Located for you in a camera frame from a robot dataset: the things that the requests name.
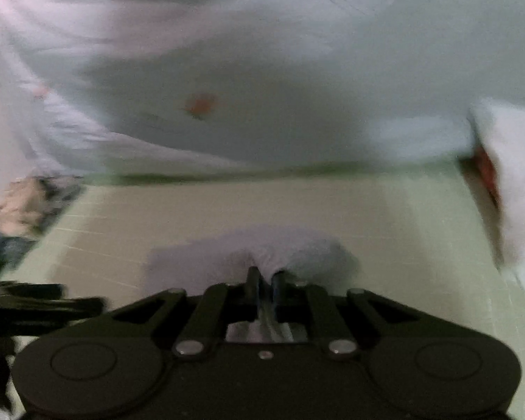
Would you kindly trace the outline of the beige garment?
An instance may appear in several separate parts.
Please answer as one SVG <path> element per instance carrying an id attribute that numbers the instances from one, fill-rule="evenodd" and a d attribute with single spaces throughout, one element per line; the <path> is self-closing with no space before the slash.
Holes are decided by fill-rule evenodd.
<path id="1" fill-rule="evenodd" d="M 28 240 L 40 238 L 47 208 L 46 191 L 34 177 L 12 182 L 0 198 L 0 234 Z"/>

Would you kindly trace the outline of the blue checked shirt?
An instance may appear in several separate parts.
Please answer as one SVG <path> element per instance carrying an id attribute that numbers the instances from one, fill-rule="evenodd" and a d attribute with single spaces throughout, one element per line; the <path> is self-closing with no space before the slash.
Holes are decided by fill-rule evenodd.
<path id="1" fill-rule="evenodd" d="M 0 273 L 18 266 L 82 191 L 78 176 L 29 176 L 12 182 L 0 198 Z"/>

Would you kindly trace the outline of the green grid bed sheet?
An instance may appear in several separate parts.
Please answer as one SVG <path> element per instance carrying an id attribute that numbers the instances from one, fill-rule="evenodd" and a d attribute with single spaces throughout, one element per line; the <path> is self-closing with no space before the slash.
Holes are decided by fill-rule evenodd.
<path id="1" fill-rule="evenodd" d="M 149 252 L 253 225 L 320 230 L 359 261 L 356 284 L 504 340 L 523 380 L 525 290 L 496 266 L 497 214 L 457 165 L 376 175 L 310 175 L 140 186 L 93 184 L 10 278 L 60 282 L 113 306 L 138 297 Z"/>

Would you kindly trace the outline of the white pillow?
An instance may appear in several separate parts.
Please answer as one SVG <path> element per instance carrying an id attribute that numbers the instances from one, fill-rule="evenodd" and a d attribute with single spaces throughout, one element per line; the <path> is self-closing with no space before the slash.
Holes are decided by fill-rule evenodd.
<path id="1" fill-rule="evenodd" d="M 495 170 L 502 271 L 525 289 L 525 104 L 480 100 L 472 116 Z"/>

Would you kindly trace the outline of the red item under pillow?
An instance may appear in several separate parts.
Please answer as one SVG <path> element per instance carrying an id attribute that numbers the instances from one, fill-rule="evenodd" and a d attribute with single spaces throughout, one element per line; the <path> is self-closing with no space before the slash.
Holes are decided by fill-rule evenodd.
<path id="1" fill-rule="evenodd" d="M 481 182 L 488 192 L 492 202 L 496 207 L 500 206 L 500 194 L 497 187 L 497 174 L 495 167 L 482 146 L 475 150 L 473 163 L 478 171 Z"/>

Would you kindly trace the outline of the light blue carrot-print duvet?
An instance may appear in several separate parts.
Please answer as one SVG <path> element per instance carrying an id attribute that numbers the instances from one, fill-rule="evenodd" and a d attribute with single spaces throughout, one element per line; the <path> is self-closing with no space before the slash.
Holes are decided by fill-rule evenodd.
<path id="1" fill-rule="evenodd" d="M 456 158 L 525 100 L 525 0 L 0 0 L 0 82 L 54 173 Z"/>

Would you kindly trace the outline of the grey sweatshirt garment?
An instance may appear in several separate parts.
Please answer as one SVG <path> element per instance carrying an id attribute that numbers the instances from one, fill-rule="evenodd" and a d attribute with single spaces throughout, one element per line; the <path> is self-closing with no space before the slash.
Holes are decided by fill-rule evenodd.
<path id="1" fill-rule="evenodd" d="M 356 277 L 356 259 L 340 241 L 296 226 L 251 226 L 180 246 L 153 249 L 142 294 L 182 288 L 192 296 L 212 285 L 245 282 L 256 267 L 264 282 L 283 272 L 343 295 Z"/>

